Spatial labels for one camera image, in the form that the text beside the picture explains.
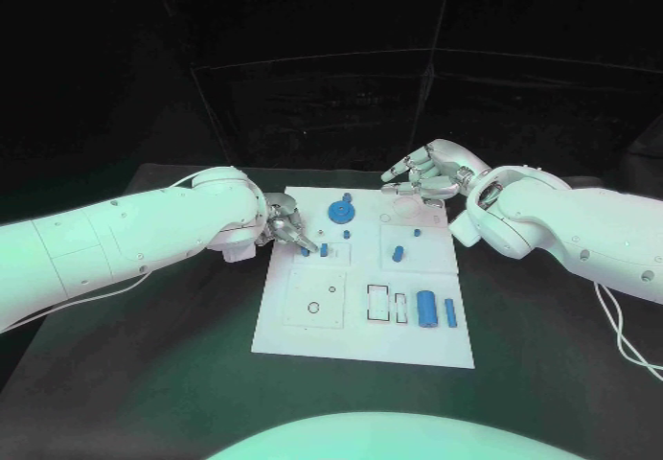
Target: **black tabletop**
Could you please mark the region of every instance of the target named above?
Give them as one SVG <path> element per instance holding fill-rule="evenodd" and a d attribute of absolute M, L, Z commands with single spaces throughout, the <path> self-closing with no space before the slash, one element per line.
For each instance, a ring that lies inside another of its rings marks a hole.
<path fill-rule="evenodd" d="M 144 165 L 127 193 L 202 169 Z M 378 172 L 245 172 L 265 192 L 381 185 Z M 49 317 L 0 396 L 0 456 L 198 459 L 301 418 L 396 411 L 588 458 L 660 458 L 663 383 L 620 356 L 591 283 L 543 251 L 516 261 L 480 242 L 456 253 L 476 370 L 252 354 L 271 246 L 235 264 L 203 251 Z M 662 307 L 617 299 L 628 338 L 663 360 Z"/>

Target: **white board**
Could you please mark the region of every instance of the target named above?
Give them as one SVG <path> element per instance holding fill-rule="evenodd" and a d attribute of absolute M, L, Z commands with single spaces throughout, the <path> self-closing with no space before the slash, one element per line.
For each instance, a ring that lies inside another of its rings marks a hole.
<path fill-rule="evenodd" d="M 306 235 L 317 245 L 327 243 L 329 255 L 304 257 L 293 244 L 274 244 L 251 350 L 474 369 L 445 210 L 424 206 L 418 196 L 376 190 L 287 187 L 285 193 L 297 200 Z M 327 209 L 343 193 L 352 195 L 355 218 L 337 224 Z M 421 290 L 435 294 L 437 328 L 418 326 Z"/>

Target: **table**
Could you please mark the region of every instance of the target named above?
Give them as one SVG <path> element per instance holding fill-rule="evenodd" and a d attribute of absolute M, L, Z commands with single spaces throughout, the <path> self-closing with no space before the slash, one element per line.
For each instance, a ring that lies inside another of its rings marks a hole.
<path fill-rule="evenodd" d="M 127 193 L 202 169 L 144 165 Z M 378 172 L 245 172 L 271 192 L 381 185 Z M 457 197 L 450 213 L 461 207 Z M 663 386 L 618 354 L 591 283 L 543 251 L 522 261 L 483 242 L 456 252 L 476 370 L 252 354 L 271 247 L 236 264 L 205 251 L 48 318 L 0 395 L 0 457 L 198 459 L 301 418 L 396 411 L 588 458 L 659 458 Z M 627 336 L 663 360 L 662 307 L 617 299 Z"/>

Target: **robotic hand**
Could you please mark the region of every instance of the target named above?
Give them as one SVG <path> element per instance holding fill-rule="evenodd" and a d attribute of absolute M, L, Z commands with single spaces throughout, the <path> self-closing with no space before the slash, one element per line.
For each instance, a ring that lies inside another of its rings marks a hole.
<path fill-rule="evenodd" d="M 419 194 L 440 207 L 457 194 L 467 197 L 448 226 L 466 246 L 484 239 L 515 259 L 539 247 L 581 277 L 663 303 L 662 201 L 598 188 L 572 190 L 541 168 L 492 170 L 440 139 L 394 165 L 382 181 L 404 172 L 409 182 L 383 185 L 385 194 Z"/>
<path fill-rule="evenodd" d="M 189 179 L 192 187 L 180 187 Z M 206 247 L 238 262 L 271 240 L 317 252 L 293 197 L 262 194 L 235 168 L 210 168 L 169 188 L 0 226 L 0 332 Z"/>

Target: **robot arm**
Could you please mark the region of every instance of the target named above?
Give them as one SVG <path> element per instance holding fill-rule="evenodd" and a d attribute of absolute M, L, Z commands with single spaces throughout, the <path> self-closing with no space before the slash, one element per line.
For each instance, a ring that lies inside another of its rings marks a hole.
<path fill-rule="evenodd" d="M 663 303 L 663 202 L 604 189 L 572 190 L 548 172 L 517 166 L 487 168 L 451 141 L 437 140 L 382 175 L 409 170 L 411 183 L 382 192 L 421 194 L 424 202 L 467 196 L 448 226 L 466 246 L 484 239 L 507 257 L 536 247 L 566 269 L 637 297 Z"/>
<path fill-rule="evenodd" d="M 169 187 L 0 227 L 0 331 L 40 309 L 147 275 L 206 247 L 226 262 L 254 257 L 255 245 L 296 242 L 294 199 L 262 194 L 235 168 Z"/>

